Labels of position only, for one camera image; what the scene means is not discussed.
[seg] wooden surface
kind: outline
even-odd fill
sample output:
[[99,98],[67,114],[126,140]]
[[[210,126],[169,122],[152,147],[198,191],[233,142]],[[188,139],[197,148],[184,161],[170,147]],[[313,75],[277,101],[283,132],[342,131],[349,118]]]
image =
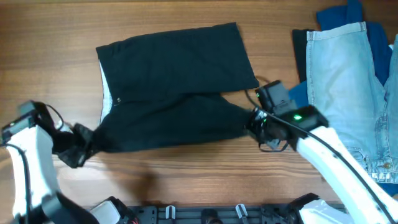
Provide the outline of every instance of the wooden surface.
[[[343,2],[0,5],[0,125],[16,118],[17,105],[33,99],[53,105],[70,123],[94,129],[103,97],[95,47],[135,35],[233,21],[239,25],[254,73],[281,79],[291,88],[298,83],[291,30],[317,29],[315,12]],[[397,9],[397,1],[364,3],[366,19],[381,22],[390,42],[398,33]],[[251,107],[243,92],[225,97]],[[338,201],[318,172],[297,153],[262,154],[250,138],[137,153],[100,153],[81,169],[70,169],[54,159],[63,193],[82,206],[110,195],[128,205],[258,205],[289,202],[309,192]],[[14,181],[5,150],[0,151],[0,201],[0,222],[6,222],[14,203]]]

